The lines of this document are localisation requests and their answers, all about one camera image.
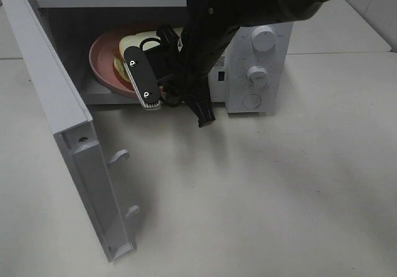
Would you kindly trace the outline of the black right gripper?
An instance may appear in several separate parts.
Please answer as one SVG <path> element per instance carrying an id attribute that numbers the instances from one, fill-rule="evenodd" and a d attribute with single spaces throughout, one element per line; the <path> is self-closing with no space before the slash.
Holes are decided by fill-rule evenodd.
<path id="1" fill-rule="evenodd" d="M 208 78 L 200 75 L 188 65 L 189 60 L 179 51 L 181 37 L 170 25 L 158 27 L 157 34 L 169 43 L 158 45 L 144 53 L 156 76 L 158 85 L 163 87 L 166 96 L 163 103 L 187 102 L 198 119 L 198 127 L 203 128 L 215 121 L 212 109 Z"/>

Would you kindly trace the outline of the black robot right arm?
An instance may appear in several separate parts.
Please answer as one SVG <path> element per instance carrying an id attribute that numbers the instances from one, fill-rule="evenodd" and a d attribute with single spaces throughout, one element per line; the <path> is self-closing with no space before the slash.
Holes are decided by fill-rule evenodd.
<path id="1" fill-rule="evenodd" d="M 280 24 L 313 17 L 330 0 L 187 0 L 188 22 L 181 33 L 168 25 L 157 29 L 159 56 L 151 67 L 170 61 L 171 72 L 158 79 L 171 99 L 170 107 L 186 103 L 199 126 L 215 120 L 208 73 L 241 27 Z"/>

